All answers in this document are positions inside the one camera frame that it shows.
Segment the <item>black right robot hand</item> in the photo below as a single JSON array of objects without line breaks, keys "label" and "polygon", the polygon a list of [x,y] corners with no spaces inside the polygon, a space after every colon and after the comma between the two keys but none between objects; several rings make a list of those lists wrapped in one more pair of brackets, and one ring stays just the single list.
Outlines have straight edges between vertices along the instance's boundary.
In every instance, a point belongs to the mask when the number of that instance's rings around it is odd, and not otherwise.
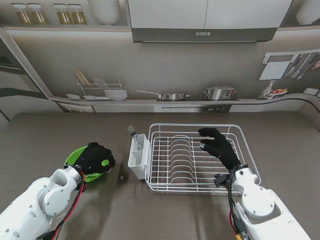
[{"label": "black right robot hand", "polygon": [[241,164],[230,142],[216,128],[204,127],[198,133],[202,137],[213,138],[200,140],[200,148],[218,158],[228,171]]}]

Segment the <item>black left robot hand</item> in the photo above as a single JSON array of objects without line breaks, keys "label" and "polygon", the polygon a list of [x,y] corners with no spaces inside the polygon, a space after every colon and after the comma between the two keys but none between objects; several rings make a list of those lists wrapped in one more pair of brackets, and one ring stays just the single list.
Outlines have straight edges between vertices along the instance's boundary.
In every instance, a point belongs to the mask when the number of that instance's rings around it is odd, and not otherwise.
[{"label": "black left robot hand", "polygon": [[103,174],[115,167],[112,151],[97,142],[91,142],[76,159],[74,165],[79,166],[85,175]]}]

